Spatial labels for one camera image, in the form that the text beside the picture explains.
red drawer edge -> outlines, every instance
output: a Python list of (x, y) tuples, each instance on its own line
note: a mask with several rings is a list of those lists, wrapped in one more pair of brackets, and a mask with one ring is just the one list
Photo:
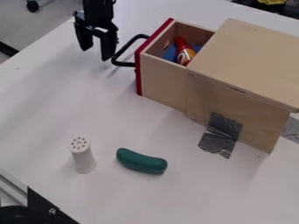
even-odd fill
[(144, 48), (150, 44), (174, 19), (170, 17), (163, 25), (159, 27), (139, 48), (135, 51), (135, 73), (136, 73), (136, 92), (138, 95), (143, 95), (142, 90), (142, 78), (141, 78), (141, 68), (140, 68), (140, 53)]

open drawer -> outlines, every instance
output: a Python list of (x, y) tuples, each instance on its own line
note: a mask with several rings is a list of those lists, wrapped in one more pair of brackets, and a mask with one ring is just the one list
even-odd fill
[(191, 45), (204, 45), (214, 32), (174, 19), (169, 19), (158, 31), (140, 53), (141, 95), (186, 112), (186, 67), (163, 59), (163, 52), (178, 36)]

white salt shaker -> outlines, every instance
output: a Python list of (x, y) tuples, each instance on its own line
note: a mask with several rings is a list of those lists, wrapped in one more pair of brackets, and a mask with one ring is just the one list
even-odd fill
[(72, 152), (77, 172), (88, 173), (94, 169), (96, 162), (90, 148), (90, 141), (85, 137), (75, 137), (69, 150)]

floor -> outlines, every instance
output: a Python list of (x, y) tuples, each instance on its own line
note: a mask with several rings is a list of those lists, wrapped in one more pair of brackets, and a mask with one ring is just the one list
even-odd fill
[[(40, 0), (41, 9), (30, 13), (25, 0), (0, 0), (0, 41), (23, 50), (63, 24), (79, 10), (82, 0)], [(0, 64), (8, 57), (0, 53)]]

box lid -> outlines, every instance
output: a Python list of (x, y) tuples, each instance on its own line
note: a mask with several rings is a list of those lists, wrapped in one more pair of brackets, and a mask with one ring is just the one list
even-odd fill
[(230, 18), (187, 71), (297, 113), (298, 55), (299, 38)]

